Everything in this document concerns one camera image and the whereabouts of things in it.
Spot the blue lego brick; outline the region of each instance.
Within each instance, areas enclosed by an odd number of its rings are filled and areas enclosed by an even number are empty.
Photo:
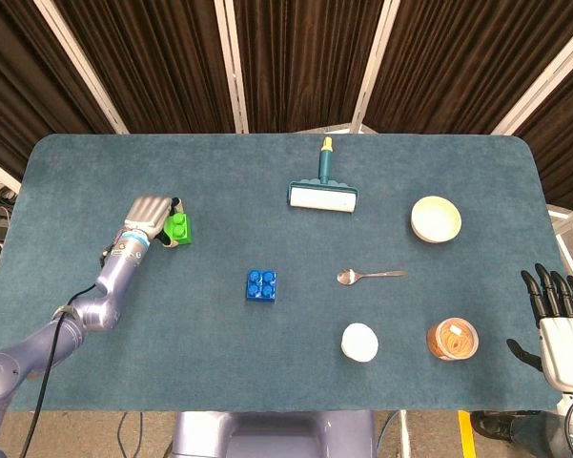
[[[274,302],[276,300],[277,272],[251,270],[246,280],[248,301]]]

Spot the spoon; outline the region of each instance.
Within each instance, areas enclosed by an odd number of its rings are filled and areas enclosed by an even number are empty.
[[[402,277],[407,275],[404,270],[393,270],[391,272],[379,272],[377,274],[360,274],[352,269],[344,269],[337,275],[337,281],[341,284],[354,284],[360,279],[377,277]]]

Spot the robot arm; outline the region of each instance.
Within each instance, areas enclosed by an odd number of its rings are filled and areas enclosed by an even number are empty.
[[[536,272],[542,292],[527,271],[522,271],[522,277],[540,333],[541,357],[523,351],[515,341],[507,343],[515,356],[542,371],[546,380],[562,392],[558,413],[566,417],[566,434],[573,446],[573,277],[569,276],[566,283],[559,273],[549,274],[541,264],[536,264]],[[571,418],[566,415],[569,410]]]
[[[53,365],[68,358],[84,341],[89,331],[108,331],[118,323],[123,298],[136,267],[144,259],[151,240],[160,239],[165,246],[177,246],[163,231],[169,216],[182,213],[178,198],[143,196],[130,209],[125,225],[117,233],[95,286],[101,298],[76,298],[58,308],[51,322],[15,346],[0,350],[0,424],[17,388],[30,375],[47,368],[50,348],[58,319],[63,317],[57,339]]]

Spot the yellow tape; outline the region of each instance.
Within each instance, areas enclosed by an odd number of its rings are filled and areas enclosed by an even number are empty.
[[[477,458],[473,427],[470,424],[470,413],[458,410],[458,421],[460,422],[461,451],[464,458]]]

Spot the blue-gray table surface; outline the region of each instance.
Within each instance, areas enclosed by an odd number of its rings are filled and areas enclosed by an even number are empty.
[[[51,135],[31,155],[0,260],[0,348],[40,328],[93,282],[98,256],[142,194],[182,197],[193,243],[154,242],[118,327],[92,333],[51,373],[52,409],[288,411],[549,408],[559,394],[513,357],[538,352],[520,270],[563,270],[528,147],[484,135],[335,135],[333,176],[359,188],[353,215],[291,208],[317,174],[323,135]],[[459,236],[419,240],[414,203],[460,209]],[[409,275],[337,283],[343,268]],[[275,303],[246,302],[248,270],[278,274]],[[479,331],[444,362],[426,330],[452,316]],[[340,351],[367,323],[379,354]],[[33,408],[40,381],[13,401]]]

